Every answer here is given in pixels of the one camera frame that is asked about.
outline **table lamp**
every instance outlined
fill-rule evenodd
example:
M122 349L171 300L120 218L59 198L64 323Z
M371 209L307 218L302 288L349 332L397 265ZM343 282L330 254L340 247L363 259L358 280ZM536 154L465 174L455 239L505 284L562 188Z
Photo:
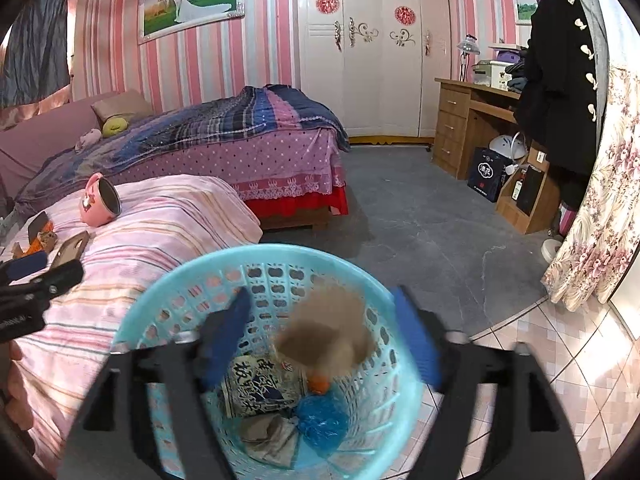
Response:
M480 49L476 41L478 38L467 34L464 41L460 41L456 46L462 52L460 54L460 81L466 81L466 69L469 67L469 55L480 54Z

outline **black gift bag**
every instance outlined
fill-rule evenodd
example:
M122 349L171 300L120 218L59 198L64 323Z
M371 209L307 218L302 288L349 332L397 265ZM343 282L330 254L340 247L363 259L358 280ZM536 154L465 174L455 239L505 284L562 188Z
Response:
M475 189L491 202L498 201L498 195L506 180L504 168L511 160L489 148L476 148L469 168L467 185Z

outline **basket rim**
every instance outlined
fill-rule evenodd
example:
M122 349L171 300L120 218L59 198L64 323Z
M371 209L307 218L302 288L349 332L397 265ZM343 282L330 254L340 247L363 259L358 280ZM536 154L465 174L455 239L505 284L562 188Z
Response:
M352 272L358 277L363 279L367 284L373 288L382 298L385 298L388 302L393 302L393 295L391 292L380 283L376 278L371 276L366 270L348 262L347 260L335 256L324 251L317 249L297 246L292 244L248 244L236 247L225 248L214 251L212 253L203 254L193 260L190 260L184 264L181 264L175 269L165 273L158 280L152 283L136 301L130 306L129 311L122 319L118 331L114 334L114 343L121 339L120 334L123 332L122 328L127 321L129 314L136 315L135 307L139 302L148 301L150 298L158 295L164 289L164 286L175 278L174 272L188 273L190 270L198 269L204 262L217 260L224 258L226 255L234 253L272 253L273 251L279 252L296 252L298 254L308 254L309 256L315 256L324 260L330 260L332 264L335 264L339 271ZM396 326L396 321L393 319L387 319L384 316L386 322L393 326L394 339L399 347L402 349L402 354L408 358L402 363L402 387L400 390L400 398L395 402L396 414L394 415L394 429L386 436L384 443L376 450L376 453L367 461L367 463L356 473L350 476L350 480L375 480L380 478L382 474L390 467L396 457L398 457L409 437L411 436L414 425L417 420L418 410L422 403L422 391L424 385L420 380L417 367L414 359L410 353L410 350L406 346L401 333Z

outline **phone case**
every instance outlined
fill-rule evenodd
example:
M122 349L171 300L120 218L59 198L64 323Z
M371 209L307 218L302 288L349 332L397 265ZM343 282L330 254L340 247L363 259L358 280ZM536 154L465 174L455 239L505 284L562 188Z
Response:
M62 264L66 264L71 260L79 260L80 256L82 256L82 253L84 252L84 248L89 242L89 239L89 233L87 231L82 231L68 240L65 240L56 253L56 256L53 258L51 269Z
M27 232L29 234L29 244L33 244L36 236L38 236L38 233L44 229L44 226L48 221L49 217L44 211L31 221L29 227L27 227Z

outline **blue plastic laundry basket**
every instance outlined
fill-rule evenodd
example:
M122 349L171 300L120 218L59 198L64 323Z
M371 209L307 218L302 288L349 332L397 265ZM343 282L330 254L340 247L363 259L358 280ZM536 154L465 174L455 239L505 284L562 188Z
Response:
M293 470L249 458L238 445L234 425L226 420L216 393L206 394L210 419L240 479L377 480L399 455L415 425L422 384L415 364L398 338L391 293L358 267L330 254L281 244L242 246L201 256L154 283L124 318L114 342L130 348L164 344L178 332L191 330L207 314L225 308L237 286L252 295L252 316L238 355L263 354L270 335L287 322L289 309L323 280L354 286L366 300L365 323L378 348L350 378L335 383L344 396L349 431L326 460ZM161 461L171 474L184 478L171 430L162 384L148 390Z

